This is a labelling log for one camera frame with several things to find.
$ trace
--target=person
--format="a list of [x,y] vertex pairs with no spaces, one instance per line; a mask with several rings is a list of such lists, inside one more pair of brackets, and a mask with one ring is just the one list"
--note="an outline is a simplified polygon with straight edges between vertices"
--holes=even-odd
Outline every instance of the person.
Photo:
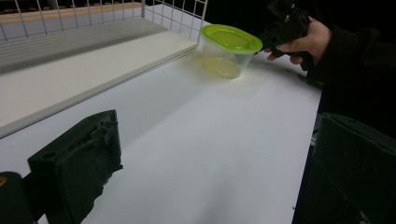
[[[392,41],[396,38],[391,33],[383,37],[375,28],[351,32],[335,23],[325,25],[310,19],[306,36],[276,48],[312,55],[314,67],[307,76],[323,84],[318,113],[343,115],[396,139],[396,43]],[[270,49],[264,51],[269,53],[269,61],[276,60]],[[299,64],[303,58],[290,56],[290,61]],[[369,222],[370,218],[346,199],[326,171],[312,160],[311,150],[293,224]],[[396,151],[391,153],[396,162]],[[396,223],[396,197],[393,201],[392,207],[383,208],[388,212],[379,223]]]

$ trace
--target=table surface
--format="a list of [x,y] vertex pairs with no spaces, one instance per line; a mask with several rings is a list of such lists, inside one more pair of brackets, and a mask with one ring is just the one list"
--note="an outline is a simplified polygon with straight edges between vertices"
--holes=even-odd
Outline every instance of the table surface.
[[287,57],[260,53],[236,79],[200,61],[199,47],[0,139],[0,171],[27,175],[39,149],[116,109],[124,168],[83,223],[291,223],[320,90]]

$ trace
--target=green lid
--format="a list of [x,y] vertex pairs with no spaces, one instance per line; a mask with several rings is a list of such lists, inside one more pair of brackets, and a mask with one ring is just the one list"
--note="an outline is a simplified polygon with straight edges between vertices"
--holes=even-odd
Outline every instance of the green lid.
[[206,25],[201,29],[201,36],[235,54],[250,54],[262,49],[262,42],[258,37],[232,26]]

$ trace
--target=wire rack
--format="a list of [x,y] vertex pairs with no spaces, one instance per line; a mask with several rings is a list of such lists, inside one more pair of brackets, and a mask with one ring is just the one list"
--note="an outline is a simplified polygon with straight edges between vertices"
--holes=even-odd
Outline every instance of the wire rack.
[[135,18],[199,41],[207,0],[0,0],[1,44]]

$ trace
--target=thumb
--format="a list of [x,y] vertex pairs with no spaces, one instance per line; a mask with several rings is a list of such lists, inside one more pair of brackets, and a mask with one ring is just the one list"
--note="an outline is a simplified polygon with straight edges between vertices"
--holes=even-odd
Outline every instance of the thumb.
[[297,52],[297,51],[308,51],[309,50],[309,41],[307,41],[306,36],[302,38],[298,38],[292,40],[288,43],[276,46],[276,49],[285,52]]

